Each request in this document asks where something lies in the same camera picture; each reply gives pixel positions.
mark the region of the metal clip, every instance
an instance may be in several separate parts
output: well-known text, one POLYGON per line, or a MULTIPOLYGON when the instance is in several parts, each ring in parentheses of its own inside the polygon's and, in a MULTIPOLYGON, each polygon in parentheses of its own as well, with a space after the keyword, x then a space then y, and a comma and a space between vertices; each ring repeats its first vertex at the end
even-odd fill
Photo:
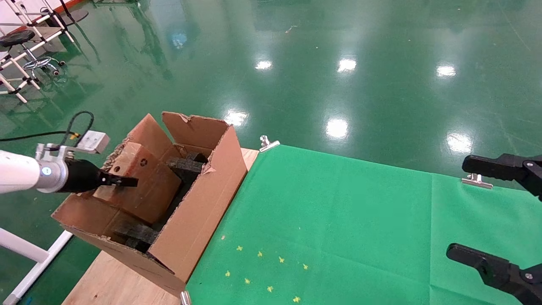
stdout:
POLYGON ((267 138, 267 136, 261 136, 260 141, 262 141, 262 148, 260 148, 261 153, 263 153, 264 151, 269 150, 269 149, 271 149, 271 148, 273 148, 275 146, 280 145, 279 141, 274 141, 273 143, 271 143, 269 141, 269 139, 267 138))
POLYGON ((493 189, 493 184, 483 182, 482 175, 479 175, 479 174, 469 174, 467 178, 462 178, 461 182, 468 185, 483 187, 487 189, 493 189))
POLYGON ((188 291, 184 290, 180 293, 180 303, 181 305, 192 305, 192 300, 190 299, 188 291))

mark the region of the stool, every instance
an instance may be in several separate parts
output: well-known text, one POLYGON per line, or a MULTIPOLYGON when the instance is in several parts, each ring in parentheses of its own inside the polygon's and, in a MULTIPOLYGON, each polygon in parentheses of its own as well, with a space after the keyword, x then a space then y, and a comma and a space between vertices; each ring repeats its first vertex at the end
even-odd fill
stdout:
POLYGON ((18 31, 15 33, 8 34, 0 39, 0 46, 4 48, 11 48, 16 45, 21 45, 23 47, 24 52, 27 54, 27 56, 30 59, 30 62, 27 62, 23 65, 23 69, 25 70, 31 70, 32 71, 32 77, 36 79, 36 74, 34 74, 34 70, 41 68, 42 70, 46 70, 47 67, 50 67, 53 70, 53 75, 59 75, 59 70, 51 64, 51 61, 56 61, 58 66, 63 66, 66 63, 64 61, 58 61, 52 57, 49 56, 43 56, 41 58, 37 58, 32 51, 27 48, 24 43, 30 41, 32 38, 34 38, 36 34, 31 30, 23 30, 18 31))

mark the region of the green epoxy floor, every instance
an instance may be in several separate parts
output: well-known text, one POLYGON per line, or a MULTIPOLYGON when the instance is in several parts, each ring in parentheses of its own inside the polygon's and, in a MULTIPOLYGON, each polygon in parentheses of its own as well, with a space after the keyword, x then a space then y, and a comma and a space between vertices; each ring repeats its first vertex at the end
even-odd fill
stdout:
MULTIPOLYGON (((461 177, 468 154, 542 152, 542 2, 143 0, 82 7, 64 76, 0 96, 0 137, 65 129, 89 110, 111 145, 162 110, 259 136, 461 177)), ((41 142, 58 142, 51 136, 41 142)), ((40 139, 0 143, 34 155, 40 139)), ((82 156, 100 164, 105 156, 82 156)), ((515 187, 511 183, 497 185, 515 187)), ((0 227, 47 248, 65 195, 0 196, 0 227)), ((98 250, 73 239, 21 301, 60 304, 98 250)), ((33 265, 0 249, 3 300, 33 265)))

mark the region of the chrome stool base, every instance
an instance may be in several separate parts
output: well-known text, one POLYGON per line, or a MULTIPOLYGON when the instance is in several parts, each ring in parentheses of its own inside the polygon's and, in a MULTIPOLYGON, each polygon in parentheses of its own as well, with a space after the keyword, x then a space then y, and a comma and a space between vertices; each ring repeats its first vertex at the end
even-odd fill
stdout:
POLYGON ((53 66, 51 61, 56 61, 57 65, 59 67, 66 64, 64 61, 58 61, 57 59, 54 59, 54 58, 49 57, 49 56, 41 57, 41 58, 38 59, 32 53, 32 51, 30 51, 29 48, 27 48, 24 44, 21 44, 21 45, 23 46, 24 52, 28 55, 28 58, 30 59, 30 62, 27 62, 27 63, 25 63, 23 65, 23 69, 24 70, 31 70, 33 79, 35 79, 35 80, 37 79, 36 74, 34 73, 35 69, 42 69, 42 70, 46 71, 48 68, 50 68, 51 70, 53 70, 53 75, 55 75, 55 76, 60 75, 60 71, 55 66, 53 66))

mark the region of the white metal frame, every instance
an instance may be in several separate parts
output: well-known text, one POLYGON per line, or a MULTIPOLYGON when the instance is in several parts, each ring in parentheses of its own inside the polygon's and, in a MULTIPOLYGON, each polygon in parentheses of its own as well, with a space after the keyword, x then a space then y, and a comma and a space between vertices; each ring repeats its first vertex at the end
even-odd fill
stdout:
POLYGON ((19 9, 19 7, 15 4, 16 3, 15 0, 5 0, 5 2, 8 4, 10 9, 13 11, 13 13, 17 15, 17 17, 19 17, 19 20, 21 20, 22 23, 0 23, 0 26, 28 27, 41 39, 41 41, 43 41, 44 40, 43 35, 36 28, 36 25, 52 17, 56 21, 56 23, 60 26, 59 33, 66 34, 66 36, 70 39, 70 41, 74 42, 68 30, 66 29, 66 27, 64 27, 63 23, 59 20, 59 18, 54 14, 54 10, 52 9, 52 7, 49 5, 49 3, 46 0, 41 0, 41 2, 45 5, 45 8, 49 10, 48 12, 26 12, 25 10, 19 9), (38 18, 38 20, 34 22, 30 18, 30 16, 41 16, 41 18, 38 18))
POLYGON ((19 98, 19 100, 21 100, 23 103, 27 103, 27 100, 23 98, 23 96, 19 93, 19 91, 22 88, 24 88, 28 84, 28 82, 30 82, 38 90, 40 89, 40 87, 34 81, 34 79, 30 78, 30 75, 28 75, 28 73, 15 60, 13 60, 13 58, 9 55, 9 53, 0 52, 0 65, 3 64, 4 62, 9 62, 10 64, 14 65, 23 74, 23 77, 7 79, 4 77, 4 75, 2 75, 2 73, 0 73, 0 81, 8 89, 7 91, 0 91, 0 95, 15 94, 15 96, 19 98), (17 86, 17 88, 14 88, 13 85, 10 83, 12 81, 20 81, 21 83, 17 86))
POLYGON ((36 262, 36 265, 24 277, 13 292, 4 300, 3 305, 15 305, 34 284, 36 279, 45 271, 49 263, 66 245, 72 234, 68 231, 62 232, 49 250, 44 249, 28 242, 19 236, 12 234, 0 228, 0 246, 16 252, 24 257, 28 257, 36 262))

